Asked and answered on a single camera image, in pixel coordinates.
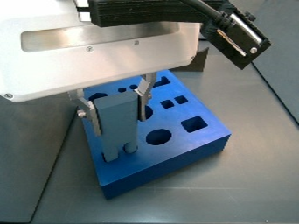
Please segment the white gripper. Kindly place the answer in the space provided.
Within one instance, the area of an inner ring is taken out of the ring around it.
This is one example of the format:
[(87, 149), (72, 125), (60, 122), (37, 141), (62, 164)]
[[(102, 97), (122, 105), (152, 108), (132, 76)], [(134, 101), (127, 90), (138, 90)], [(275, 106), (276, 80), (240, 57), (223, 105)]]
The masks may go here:
[(24, 102), (68, 92), (100, 136), (98, 109), (82, 88), (142, 75), (138, 119), (156, 73), (192, 62), (200, 26), (154, 22), (102, 28), (79, 8), (88, 0), (0, 0), (0, 96)]

